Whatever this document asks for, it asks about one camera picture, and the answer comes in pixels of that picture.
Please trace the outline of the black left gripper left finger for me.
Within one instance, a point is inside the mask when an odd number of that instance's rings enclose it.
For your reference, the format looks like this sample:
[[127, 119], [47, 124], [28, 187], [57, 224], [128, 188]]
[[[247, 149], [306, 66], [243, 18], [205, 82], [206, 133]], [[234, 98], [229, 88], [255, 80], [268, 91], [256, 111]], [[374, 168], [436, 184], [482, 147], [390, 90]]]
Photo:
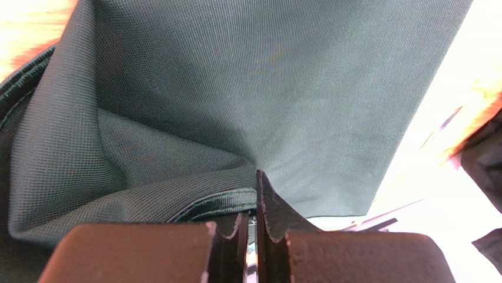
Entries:
[[86, 223], [40, 282], [245, 282], [247, 212], [192, 223]]

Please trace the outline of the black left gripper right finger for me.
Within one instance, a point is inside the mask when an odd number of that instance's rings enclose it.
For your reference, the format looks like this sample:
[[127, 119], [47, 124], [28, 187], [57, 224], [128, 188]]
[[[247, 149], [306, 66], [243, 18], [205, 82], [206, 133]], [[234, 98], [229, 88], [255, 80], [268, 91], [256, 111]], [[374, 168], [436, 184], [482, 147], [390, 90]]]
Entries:
[[257, 171], [259, 282], [454, 282], [438, 245], [418, 233], [323, 231]]

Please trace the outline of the dark green cloth napkin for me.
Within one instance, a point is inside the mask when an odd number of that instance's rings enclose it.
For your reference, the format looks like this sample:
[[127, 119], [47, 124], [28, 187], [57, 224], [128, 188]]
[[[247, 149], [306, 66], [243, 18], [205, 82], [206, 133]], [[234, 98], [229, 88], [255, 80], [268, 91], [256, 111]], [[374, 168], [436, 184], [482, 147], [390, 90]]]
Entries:
[[470, 1], [79, 1], [1, 84], [1, 281], [87, 222], [363, 216]]

